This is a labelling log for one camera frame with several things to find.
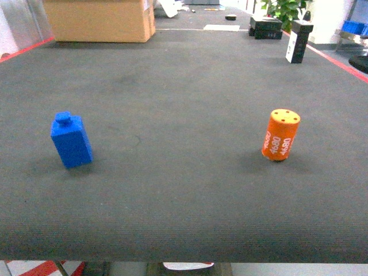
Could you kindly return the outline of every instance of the blue block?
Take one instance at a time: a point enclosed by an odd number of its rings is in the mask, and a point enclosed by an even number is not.
[[[80,116],[71,116],[69,111],[57,113],[51,124],[51,139],[66,168],[92,162],[92,148]]]
[[[368,35],[368,24],[364,24],[364,29],[362,31],[362,36],[367,36]]]
[[[348,33],[353,33],[356,35],[360,35],[362,33],[364,29],[364,23],[360,23],[360,22],[355,22],[355,21],[347,21],[345,20],[343,27],[341,28],[341,30],[348,32]]]

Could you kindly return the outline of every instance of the orange can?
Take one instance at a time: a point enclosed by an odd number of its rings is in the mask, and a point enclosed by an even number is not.
[[[282,161],[289,157],[300,116],[289,109],[275,109],[271,112],[262,154],[270,160]]]

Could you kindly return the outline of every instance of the white paper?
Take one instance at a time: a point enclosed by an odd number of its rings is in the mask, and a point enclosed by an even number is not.
[[[170,270],[193,270],[205,269],[213,266],[214,263],[163,263],[164,267]]]
[[[287,46],[287,51],[286,51],[286,59],[290,63],[292,62],[292,58],[294,55],[294,49],[295,49],[295,43],[297,42],[297,37],[298,35],[292,31],[292,33],[290,34],[289,45]]]
[[[178,14],[178,9],[174,0],[160,0],[160,4],[168,18],[174,17]]]
[[[237,32],[240,29],[240,25],[206,25],[203,30],[228,30],[231,32]]]

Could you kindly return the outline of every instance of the cardboard box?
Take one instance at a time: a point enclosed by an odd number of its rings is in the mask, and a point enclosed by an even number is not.
[[[156,32],[152,0],[44,0],[56,41],[146,42]]]

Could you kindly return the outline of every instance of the red and white floor marking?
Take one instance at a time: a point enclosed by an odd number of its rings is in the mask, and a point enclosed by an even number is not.
[[[7,260],[5,261],[11,276],[62,276],[58,267],[51,260]],[[69,276],[81,276],[84,262],[62,261]]]

